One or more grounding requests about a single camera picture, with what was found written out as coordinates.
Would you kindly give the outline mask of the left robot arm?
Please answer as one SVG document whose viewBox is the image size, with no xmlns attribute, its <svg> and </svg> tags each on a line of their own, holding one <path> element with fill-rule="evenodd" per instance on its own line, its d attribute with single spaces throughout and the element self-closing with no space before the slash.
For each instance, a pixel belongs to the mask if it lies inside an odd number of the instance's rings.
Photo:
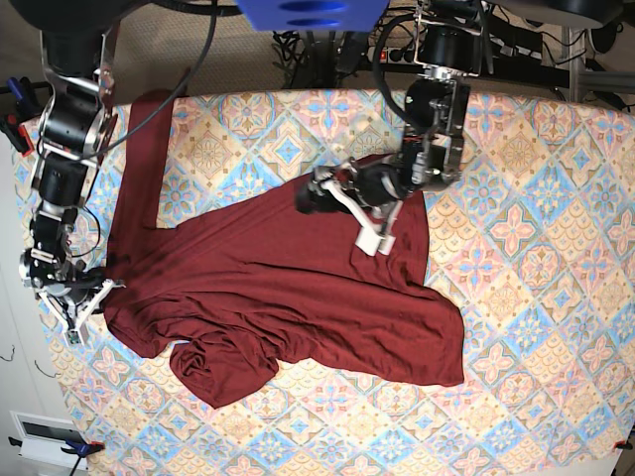
<svg viewBox="0 0 635 476">
<path fill-rule="evenodd" d="M 398 104 L 382 71 L 381 56 L 392 31 L 412 27 L 410 51 L 421 67 Z M 479 1 L 420 1 L 381 27 L 371 60 L 385 104 L 404 122 L 400 150 L 381 160 L 352 158 L 317 167 L 298 189 L 303 214 L 345 212 L 360 229 L 356 246 L 369 256 L 387 255 L 396 241 L 392 227 L 407 198 L 417 191 L 443 190 L 461 178 L 468 76 L 492 69 L 490 35 Z"/>
</svg>

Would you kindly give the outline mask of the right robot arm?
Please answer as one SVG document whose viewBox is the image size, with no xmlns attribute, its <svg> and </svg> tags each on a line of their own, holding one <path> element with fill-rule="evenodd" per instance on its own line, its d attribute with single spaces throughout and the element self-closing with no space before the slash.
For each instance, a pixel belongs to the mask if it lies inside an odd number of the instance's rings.
<svg viewBox="0 0 635 476">
<path fill-rule="evenodd" d="M 52 96 L 38 125 L 31 188 L 39 197 L 29 225 L 33 244 L 19 272 L 56 318 L 69 346 L 83 345 L 86 323 L 116 288 L 100 268 L 87 269 L 69 236 L 86 208 L 117 115 L 112 66 L 119 27 L 77 36 L 41 34 L 42 64 Z"/>
</svg>

